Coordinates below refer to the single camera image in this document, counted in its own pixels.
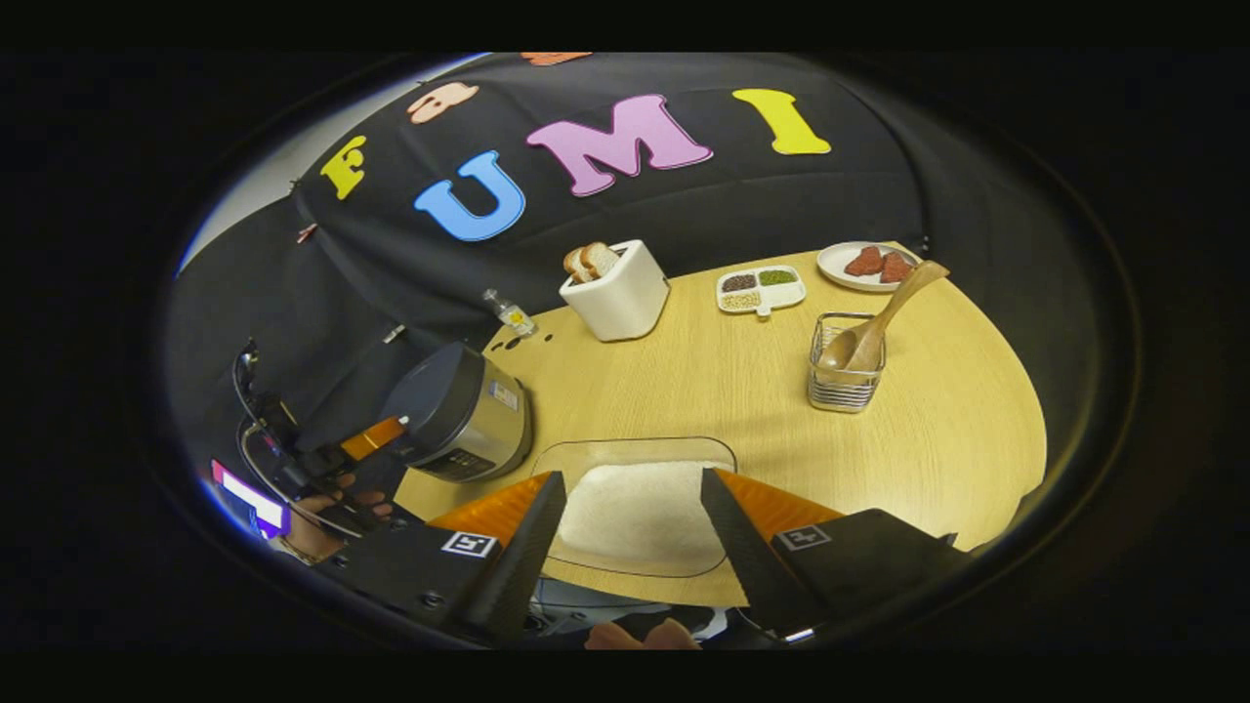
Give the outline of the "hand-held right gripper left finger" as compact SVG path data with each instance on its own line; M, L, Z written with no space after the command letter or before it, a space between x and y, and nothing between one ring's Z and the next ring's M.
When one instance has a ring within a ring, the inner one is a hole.
M546 472L425 522L398 508L318 574L432 640L512 645L566 499L562 472Z

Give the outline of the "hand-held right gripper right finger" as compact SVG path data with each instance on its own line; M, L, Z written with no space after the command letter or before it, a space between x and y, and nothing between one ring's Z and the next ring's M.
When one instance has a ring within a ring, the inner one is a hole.
M779 640L841 635L932 595L972 564L884 509L851 515L728 469L704 469L701 507L748 600Z

